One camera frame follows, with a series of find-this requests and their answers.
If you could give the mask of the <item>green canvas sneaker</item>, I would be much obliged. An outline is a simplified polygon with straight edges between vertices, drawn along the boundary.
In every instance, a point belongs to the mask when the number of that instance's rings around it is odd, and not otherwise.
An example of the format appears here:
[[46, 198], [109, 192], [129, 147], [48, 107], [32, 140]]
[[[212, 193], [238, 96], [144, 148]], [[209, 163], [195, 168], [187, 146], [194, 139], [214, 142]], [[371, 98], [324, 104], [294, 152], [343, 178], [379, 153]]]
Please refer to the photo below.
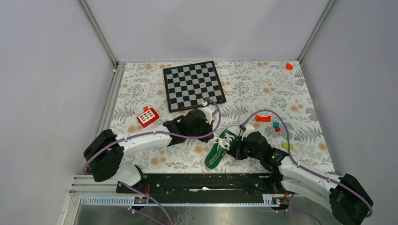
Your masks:
[[215, 169], [228, 151], [235, 149], [241, 134], [241, 127], [233, 125], [223, 130], [218, 137], [215, 137], [214, 145], [205, 158], [206, 168]]

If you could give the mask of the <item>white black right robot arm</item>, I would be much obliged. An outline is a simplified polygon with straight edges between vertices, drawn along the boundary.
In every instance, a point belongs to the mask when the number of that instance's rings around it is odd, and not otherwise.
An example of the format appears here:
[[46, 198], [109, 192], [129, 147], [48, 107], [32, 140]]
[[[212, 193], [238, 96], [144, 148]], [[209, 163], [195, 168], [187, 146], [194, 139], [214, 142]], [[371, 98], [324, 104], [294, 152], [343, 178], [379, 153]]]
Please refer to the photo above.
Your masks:
[[272, 147], [259, 132], [238, 137], [228, 152], [235, 159], [254, 158], [269, 172], [269, 187], [302, 195], [329, 210], [343, 225], [360, 225], [369, 216], [374, 202], [359, 181], [294, 163], [289, 153]]

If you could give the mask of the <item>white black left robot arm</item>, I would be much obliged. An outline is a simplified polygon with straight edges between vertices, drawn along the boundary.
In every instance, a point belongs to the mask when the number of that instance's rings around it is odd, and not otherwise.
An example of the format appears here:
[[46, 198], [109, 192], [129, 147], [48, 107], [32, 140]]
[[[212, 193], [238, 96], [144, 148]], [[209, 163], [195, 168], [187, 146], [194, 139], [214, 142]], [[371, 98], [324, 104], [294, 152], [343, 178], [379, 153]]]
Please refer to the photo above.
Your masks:
[[133, 135], [117, 135], [111, 129], [102, 131], [85, 149], [83, 172], [89, 172], [95, 182], [123, 182], [135, 193], [145, 188], [144, 174], [139, 166], [124, 163], [127, 156], [155, 148], [182, 144], [186, 139], [208, 142], [214, 137], [212, 105], [194, 109], [185, 116], [164, 122], [154, 130]]

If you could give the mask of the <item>red arch block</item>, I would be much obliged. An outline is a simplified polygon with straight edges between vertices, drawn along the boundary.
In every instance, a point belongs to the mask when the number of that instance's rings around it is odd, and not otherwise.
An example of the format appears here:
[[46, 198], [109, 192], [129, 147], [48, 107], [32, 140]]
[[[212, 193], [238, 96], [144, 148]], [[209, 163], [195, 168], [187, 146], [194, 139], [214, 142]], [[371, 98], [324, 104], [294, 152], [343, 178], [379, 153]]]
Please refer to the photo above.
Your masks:
[[271, 116], [255, 116], [255, 121], [257, 122], [271, 122], [272, 117]]

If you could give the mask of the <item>teal cube block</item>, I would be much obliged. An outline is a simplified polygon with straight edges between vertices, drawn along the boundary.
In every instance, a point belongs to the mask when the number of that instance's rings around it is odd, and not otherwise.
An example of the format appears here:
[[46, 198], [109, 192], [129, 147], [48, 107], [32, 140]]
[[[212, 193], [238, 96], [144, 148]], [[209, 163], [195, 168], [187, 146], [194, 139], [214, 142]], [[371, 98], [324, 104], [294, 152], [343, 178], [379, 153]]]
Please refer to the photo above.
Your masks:
[[279, 122], [278, 122], [278, 121], [274, 121], [273, 124], [272, 124], [272, 127], [273, 127], [274, 129], [278, 128], [279, 126], [280, 126], [280, 125], [279, 125]]

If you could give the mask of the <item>lime green block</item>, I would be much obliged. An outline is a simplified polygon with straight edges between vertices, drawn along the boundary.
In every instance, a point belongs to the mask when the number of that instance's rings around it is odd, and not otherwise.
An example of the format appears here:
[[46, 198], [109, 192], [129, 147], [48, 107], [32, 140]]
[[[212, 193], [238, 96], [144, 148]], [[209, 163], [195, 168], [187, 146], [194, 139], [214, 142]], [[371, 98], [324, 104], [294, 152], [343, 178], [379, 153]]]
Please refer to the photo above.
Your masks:
[[288, 144], [287, 142], [282, 142], [283, 149], [294, 149], [294, 145], [292, 143]]

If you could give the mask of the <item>black grey chessboard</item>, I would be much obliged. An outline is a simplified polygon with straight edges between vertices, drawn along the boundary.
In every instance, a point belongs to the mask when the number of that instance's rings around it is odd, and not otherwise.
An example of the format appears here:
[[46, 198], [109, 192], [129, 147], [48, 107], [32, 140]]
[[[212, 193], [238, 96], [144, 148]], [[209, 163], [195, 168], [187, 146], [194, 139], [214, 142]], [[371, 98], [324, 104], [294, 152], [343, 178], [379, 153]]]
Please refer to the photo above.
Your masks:
[[200, 107], [208, 98], [227, 102], [214, 61], [166, 68], [163, 77], [170, 113]]

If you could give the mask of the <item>red toy brick window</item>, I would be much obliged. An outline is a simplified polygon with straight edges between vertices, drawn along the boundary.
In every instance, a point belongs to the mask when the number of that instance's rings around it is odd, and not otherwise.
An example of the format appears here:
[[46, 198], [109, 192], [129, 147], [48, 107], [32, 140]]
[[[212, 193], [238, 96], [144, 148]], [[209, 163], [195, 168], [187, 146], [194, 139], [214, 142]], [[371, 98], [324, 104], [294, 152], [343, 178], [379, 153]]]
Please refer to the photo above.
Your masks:
[[143, 128], [146, 128], [159, 119], [159, 114], [153, 108], [145, 106], [143, 110], [144, 112], [137, 116], [137, 120]]

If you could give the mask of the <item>floral table mat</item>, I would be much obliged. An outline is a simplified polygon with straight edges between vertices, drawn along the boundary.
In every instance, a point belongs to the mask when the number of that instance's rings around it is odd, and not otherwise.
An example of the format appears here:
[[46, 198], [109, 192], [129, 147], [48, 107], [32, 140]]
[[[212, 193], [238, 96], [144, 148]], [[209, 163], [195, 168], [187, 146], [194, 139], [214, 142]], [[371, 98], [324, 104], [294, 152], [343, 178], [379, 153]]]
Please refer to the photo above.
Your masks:
[[[148, 70], [147, 63], [152, 65]], [[137, 116], [145, 106], [152, 107], [159, 119], [148, 129], [172, 120], [186, 111], [168, 111], [163, 70], [182, 66], [179, 62], [131, 62], [125, 64], [110, 128], [116, 134], [142, 131]], [[227, 102], [220, 105], [222, 120], [215, 132], [239, 125], [247, 118], [256, 131], [278, 149], [282, 142], [294, 145], [291, 154], [297, 162], [325, 172], [334, 172], [327, 145], [318, 122], [300, 64], [292, 61], [293, 70], [286, 69], [286, 61], [217, 61], [215, 63], [223, 85], [235, 85], [236, 90], [224, 92]], [[271, 116], [271, 122], [257, 122], [255, 116]], [[280, 132], [272, 127], [279, 122]], [[138, 165], [144, 173], [209, 173], [205, 158], [212, 143], [186, 140], [169, 148], [146, 150], [129, 157], [125, 162]]]

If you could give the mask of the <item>small wooden piece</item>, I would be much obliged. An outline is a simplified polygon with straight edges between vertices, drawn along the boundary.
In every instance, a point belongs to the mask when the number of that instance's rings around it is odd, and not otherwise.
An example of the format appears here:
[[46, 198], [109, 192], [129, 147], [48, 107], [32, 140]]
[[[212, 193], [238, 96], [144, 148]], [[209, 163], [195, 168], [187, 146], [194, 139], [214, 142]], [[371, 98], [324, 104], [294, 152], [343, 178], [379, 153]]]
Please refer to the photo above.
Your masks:
[[222, 86], [222, 90], [224, 91], [224, 92], [229, 92], [229, 91], [231, 91], [231, 90], [236, 90], [237, 89], [237, 86], [235, 86], [235, 85], [223, 85]]

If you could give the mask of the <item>red wedge block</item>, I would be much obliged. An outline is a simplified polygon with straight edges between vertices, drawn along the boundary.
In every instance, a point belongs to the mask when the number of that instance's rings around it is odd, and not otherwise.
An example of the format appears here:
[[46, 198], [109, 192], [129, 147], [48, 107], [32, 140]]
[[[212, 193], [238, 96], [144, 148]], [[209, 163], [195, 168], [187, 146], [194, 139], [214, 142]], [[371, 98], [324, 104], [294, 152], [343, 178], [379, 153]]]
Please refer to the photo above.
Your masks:
[[294, 66], [291, 65], [290, 63], [286, 63], [286, 69], [287, 69], [287, 70], [293, 70], [293, 69], [294, 69]]

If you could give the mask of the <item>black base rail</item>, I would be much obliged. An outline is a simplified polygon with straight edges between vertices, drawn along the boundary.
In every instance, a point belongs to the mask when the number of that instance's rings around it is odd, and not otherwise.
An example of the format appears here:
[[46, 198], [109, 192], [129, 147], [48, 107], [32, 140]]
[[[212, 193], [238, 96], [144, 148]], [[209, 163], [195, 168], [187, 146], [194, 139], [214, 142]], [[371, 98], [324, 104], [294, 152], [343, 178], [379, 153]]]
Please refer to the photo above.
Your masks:
[[161, 204], [265, 204], [291, 194], [270, 173], [150, 173], [134, 189]]

